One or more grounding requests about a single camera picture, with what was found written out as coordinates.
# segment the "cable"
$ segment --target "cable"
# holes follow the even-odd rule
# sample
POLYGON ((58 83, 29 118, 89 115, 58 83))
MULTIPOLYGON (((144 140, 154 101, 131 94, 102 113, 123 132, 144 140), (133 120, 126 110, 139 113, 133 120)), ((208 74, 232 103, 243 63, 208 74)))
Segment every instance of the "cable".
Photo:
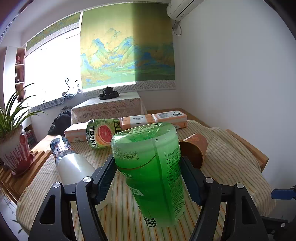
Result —
POLYGON ((175 20, 175 23, 174 23, 174 26, 172 27, 172 30, 173 30, 173 32, 174 32, 175 35, 180 36, 182 34, 182 28, 180 26, 180 21, 177 22, 177 20, 175 20), (177 29, 178 26, 180 27, 180 34, 176 34, 175 33, 175 29, 177 29))

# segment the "bright window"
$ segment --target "bright window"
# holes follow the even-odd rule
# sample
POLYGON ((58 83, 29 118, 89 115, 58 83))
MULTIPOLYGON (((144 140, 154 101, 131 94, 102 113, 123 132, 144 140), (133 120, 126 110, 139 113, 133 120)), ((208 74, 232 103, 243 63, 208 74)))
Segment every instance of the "bright window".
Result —
POLYGON ((66 32, 36 49, 25 59, 26 96, 33 107, 81 89, 80 28, 66 32))

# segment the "metal screw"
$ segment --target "metal screw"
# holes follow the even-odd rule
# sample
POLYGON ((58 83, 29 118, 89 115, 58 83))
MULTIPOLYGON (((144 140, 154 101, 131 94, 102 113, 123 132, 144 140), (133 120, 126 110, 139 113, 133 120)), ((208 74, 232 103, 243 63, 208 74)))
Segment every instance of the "metal screw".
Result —
POLYGON ((237 187, 238 187, 238 188, 244 188, 244 184, 242 184, 242 183, 237 183, 237 187))
POLYGON ((85 183, 89 183, 89 182, 91 181, 91 177, 85 177, 85 178, 83 179, 83 181, 84 181, 85 183))
POLYGON ((213 183, 213 182, 214 182, 213 178, 210 178, 210 177, 207 177, 207 178, 205 179, 205 181, 206 181, 207 183, 213 183))
POLYGON ((55 183, 53 184, 53 187, 54 187, 54 188, 58 188, 60 185, 61 185, 60 182, 55 182, 55 183))

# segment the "mountain painting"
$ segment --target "mountain painting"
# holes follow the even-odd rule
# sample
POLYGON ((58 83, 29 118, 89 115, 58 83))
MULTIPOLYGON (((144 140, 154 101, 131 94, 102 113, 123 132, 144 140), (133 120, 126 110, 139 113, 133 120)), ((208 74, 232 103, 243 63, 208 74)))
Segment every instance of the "mountain painting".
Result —
POLYGON ((83 89, 101 85, 174 80, 171 22, 166 4, 124 3, 83 12, 83 89))

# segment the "overturned cup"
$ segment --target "overturned cup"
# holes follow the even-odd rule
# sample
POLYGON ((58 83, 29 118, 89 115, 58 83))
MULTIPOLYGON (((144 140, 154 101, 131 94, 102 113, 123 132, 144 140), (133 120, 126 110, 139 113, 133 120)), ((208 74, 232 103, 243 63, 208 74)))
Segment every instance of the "overturned cup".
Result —
POLYGON ((187 156, 193 167, 200 169, 207 151, 207 139, 201 134, 193 134, 179 144, 181 156, 187 156))

